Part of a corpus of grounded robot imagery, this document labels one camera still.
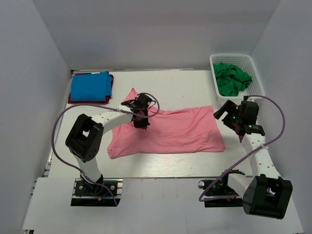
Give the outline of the pink t shirt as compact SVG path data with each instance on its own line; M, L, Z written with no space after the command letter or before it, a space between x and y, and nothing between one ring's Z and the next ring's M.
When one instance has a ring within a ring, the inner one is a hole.
M213 116L213 106L186 108L175 111L149 112L149 126L135 128L132 122L112 130L113 138L107 147L111 159L137 153L182 154L223 152L225 144Z

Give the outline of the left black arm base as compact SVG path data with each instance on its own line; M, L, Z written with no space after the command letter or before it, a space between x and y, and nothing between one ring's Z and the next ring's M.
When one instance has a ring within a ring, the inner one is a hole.
M123 179L104 179L103 184L108 190L96 186L92 192L91 188L81 179L76 178L71 198L72 207L116 207L122 195Z

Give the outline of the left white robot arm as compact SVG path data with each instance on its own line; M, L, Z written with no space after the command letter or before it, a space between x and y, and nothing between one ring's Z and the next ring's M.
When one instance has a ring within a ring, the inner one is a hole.
M97 195L103 189L103 176L96 160L102 136L125 123L133 123L135 128L146 129L150 125L148 110L151 103L156 102L146 93L141 93L116 108L108 108L103 114L81 114L76 119L65 145L75 156L81 170L80 177L87 182L86 189L91 194Z

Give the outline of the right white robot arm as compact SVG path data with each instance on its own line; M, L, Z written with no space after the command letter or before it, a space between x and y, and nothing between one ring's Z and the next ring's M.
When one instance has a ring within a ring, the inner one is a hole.
M244 99L240 105L226 101L214 113L222 122L234 130L240 143L250 154L248 161L252 169L252 178L241 172L229 171L221 180L220 188L225 194L234 191L242 198L242 207L246 214L283 219L292 195L293 186L282 178L271 160L263 127L256 123L258 104Z

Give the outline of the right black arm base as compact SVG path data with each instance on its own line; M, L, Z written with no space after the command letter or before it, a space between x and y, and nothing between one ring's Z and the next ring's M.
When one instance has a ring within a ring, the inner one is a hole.
M198 187L205 190L213 180L204 179L199 181ZM217 182L206 194L206 197L217 197L217 196L234 196L236 192L228 187L223 185L221 181ZM205 208L230 208L230 207L242 207L242 199L240 197L228 198L228 199L219 199L204 202Z

